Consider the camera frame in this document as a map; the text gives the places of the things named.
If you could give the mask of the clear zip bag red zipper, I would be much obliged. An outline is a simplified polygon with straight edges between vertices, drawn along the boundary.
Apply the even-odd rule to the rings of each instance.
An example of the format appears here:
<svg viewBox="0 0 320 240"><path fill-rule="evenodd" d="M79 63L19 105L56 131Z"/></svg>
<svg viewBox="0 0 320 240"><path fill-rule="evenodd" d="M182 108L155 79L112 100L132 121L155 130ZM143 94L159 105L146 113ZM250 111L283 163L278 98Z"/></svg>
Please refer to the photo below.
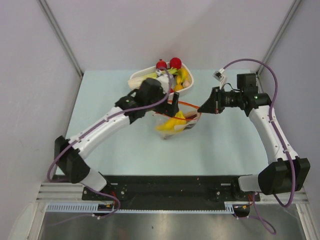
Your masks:
<svg viewBox="0 0 320 240"><path fill-rule="evenodd" d="M201 113L198 112L199 106L197 105L179 101L178 108L178 112L173 117L157 112L153 114L155 117L154 129L164 140L192 129L201 117Z"/></svg>

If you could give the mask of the green white celery stalk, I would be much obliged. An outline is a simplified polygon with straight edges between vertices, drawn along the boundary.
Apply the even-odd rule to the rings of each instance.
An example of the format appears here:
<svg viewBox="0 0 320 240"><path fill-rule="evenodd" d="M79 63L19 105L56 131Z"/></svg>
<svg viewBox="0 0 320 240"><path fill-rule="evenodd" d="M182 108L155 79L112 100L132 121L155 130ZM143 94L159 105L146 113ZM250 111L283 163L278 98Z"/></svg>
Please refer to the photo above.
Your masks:
<svg viewBox="0 0 320 240"><path fill-rule="evenodd" d="M170 88L171 78L176 74L178 70L171 68L168 70L160 70L155 68L150 73L143 72L141 75L131 77L128 80L128 86L133 89L138 89L141 85L151 85L161 87L165 92Z"/></svg>

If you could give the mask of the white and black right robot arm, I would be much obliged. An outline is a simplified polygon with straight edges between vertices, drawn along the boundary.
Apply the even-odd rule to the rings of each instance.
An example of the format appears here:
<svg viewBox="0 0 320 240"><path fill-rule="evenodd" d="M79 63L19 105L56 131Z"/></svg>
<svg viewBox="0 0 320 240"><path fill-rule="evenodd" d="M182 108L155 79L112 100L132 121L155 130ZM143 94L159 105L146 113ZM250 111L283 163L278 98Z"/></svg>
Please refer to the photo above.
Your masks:
<svg viewBox="0 0 320 240"><path fill-rule="evenodd" d="M259 174L243 175L230 188L231 196L242 201L249 192L276 195L300 191L310 170L307 158L299 157L291 147L277 121L268 94L260 93L254 73L238 74L237 88L226 91L223 70L214 73L220 85L213 87L200 113L220 114L225 108L239 108L255 126L264 146L268 166Z"/></svg>

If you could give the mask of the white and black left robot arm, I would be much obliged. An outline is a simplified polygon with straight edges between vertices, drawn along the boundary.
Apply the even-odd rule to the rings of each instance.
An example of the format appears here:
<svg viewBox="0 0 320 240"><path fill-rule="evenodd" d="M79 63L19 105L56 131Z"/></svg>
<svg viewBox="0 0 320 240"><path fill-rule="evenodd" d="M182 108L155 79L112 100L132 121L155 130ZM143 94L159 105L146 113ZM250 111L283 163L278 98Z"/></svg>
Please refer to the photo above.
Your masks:
<svg viewBox="0 0 320 240"><path fill-rule="evenodd" d="M72 184L93 190L100 200L110 196L108 181L85 159L112 134L143 118L149 111L174 117L179 111L179 93L165 92L160 81L147 78L138 89L121 97L111 110L86 130L70 137L62 135L54 141L54 161Z"/></svg>

